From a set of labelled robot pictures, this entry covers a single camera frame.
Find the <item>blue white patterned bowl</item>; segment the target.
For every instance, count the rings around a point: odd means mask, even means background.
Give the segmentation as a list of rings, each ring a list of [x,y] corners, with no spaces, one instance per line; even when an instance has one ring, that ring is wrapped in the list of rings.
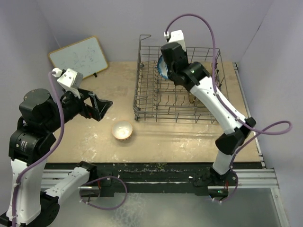
[[[157,62],[157,70],[159,75],[163,78],[163,79],[169,79],[168,77],[168,68],[167,68],[167,64],[164,61],[163,56],[161,55],[158,59]]]

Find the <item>beige white bowl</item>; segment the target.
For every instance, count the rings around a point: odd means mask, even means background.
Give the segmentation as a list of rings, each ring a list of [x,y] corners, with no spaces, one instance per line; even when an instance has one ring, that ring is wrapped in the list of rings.
[[[117,140],[127,140],[133,133],[133,126],[128,121],[118,121],[112,126],[111,132]]]

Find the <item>brown rimmed cream bowl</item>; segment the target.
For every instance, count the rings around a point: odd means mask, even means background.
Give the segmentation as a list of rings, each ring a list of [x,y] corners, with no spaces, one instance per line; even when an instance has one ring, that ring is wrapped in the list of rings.
[[[190,104],[193,104],[196,101],[196,97],[193,94],[189,93],[188,94],[188,100],[189,100]]]

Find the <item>grey wire dish rack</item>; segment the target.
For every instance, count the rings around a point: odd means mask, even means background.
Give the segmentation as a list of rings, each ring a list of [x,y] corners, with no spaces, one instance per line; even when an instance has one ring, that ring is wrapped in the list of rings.
[[[214,123],[215,117],[199,99],[190,104],[189,92],[184,87],[159,75],[160,56],[160,46],[152,45],[151,35],[140,35],[133,100],[135,120]]]

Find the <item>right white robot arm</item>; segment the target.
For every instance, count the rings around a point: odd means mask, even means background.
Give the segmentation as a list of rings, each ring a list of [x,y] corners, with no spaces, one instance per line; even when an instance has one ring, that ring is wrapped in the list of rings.
[[[178,43],[168,43],[161,47],[161,53],[168,68],[168,77],[176,86],[183,86],[199,99],[213,114],[223,129],[223,134],[215,141],[218,154],[210,170],[211,181],[221,185],[227,180],[234,152],[239,148],[256,125],[254,118],[246,118],[237,112],[217,89],[213,79],[199,63],[189,63],[187,53]]]

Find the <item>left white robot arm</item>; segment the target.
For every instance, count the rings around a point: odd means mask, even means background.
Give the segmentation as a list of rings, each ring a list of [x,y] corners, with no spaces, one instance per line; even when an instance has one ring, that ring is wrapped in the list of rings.
[[[21,117],[9,140],[9,157],[13,173],[11,200],[0,217],[6,227],[46,227],[56,218],[61,204],[81,185],[97,181],[97,167],[80,162],[54,187],[42,191],[42,175],[47,158],[58,147],[65,124],[76,115],[101,121],[112,101],[99,99],[92,91],[70,91],[62,97],[51,96],[39,88],[25,94],[19,105]]]

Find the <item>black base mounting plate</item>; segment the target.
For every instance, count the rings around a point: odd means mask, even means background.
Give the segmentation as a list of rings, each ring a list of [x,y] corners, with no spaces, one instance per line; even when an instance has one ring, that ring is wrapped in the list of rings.
[[[86,188],[102,196],[114,193],[190,193],[197,196],[227,195],[237,186],[235,172],[216,176],[209,163],[94,163],[90,180],[101,178]]]

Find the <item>small whiteboard with wood frame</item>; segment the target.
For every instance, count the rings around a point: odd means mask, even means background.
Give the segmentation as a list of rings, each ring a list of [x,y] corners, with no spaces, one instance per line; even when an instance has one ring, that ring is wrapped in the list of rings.
[[[48,57],[55,68],[70,68],[81,73],[84,78],[108,68],[108,62],[95,36],[55,50],[49,53]]]

